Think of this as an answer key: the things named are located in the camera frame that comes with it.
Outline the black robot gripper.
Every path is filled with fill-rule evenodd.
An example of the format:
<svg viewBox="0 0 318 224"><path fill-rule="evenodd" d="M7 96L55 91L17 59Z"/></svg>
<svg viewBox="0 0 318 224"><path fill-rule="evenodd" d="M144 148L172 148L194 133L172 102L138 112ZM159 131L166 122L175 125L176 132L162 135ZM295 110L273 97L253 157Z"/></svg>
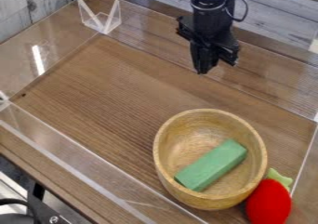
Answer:
<svg viewBox="0 0 318 224"><path fill-rule="evenodd" d="M191 0L190 4L192 14L176 19L176 33L190 42L196 73L208 73L219 60L235 66L239 59L239 41L231 31L235 0L210 3Z"/></svg>

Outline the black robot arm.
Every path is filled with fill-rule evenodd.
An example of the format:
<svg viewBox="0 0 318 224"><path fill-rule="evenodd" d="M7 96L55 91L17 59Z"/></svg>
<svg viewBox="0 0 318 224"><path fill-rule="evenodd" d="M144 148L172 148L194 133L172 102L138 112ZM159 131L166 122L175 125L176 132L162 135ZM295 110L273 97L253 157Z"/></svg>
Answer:
<svg viewBox="0 0 318 224"><path fill-rule="evenodd" d="M207 74L223 60L231 66L239 58L239 40L232 34L235 0L190 0L192 13L180 16L176 33L190 43L198 74Z"/></svg>

